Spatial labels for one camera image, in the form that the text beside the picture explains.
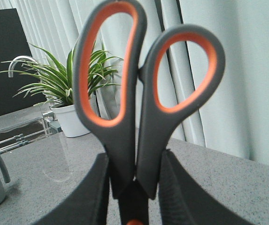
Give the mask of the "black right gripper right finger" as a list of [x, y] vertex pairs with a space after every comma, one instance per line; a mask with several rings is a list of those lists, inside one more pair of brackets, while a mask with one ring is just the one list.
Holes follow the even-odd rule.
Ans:
[[206, 192], [170, 150], [161, 158], [159, 203], [164, 225], [250, 225]]

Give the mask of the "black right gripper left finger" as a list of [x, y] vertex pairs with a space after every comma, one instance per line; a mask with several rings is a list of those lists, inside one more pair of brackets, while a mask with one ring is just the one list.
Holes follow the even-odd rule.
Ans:
[[109, 198], [109, 159], [98, 154], [77, 188], [36, 225], [105, 225]]

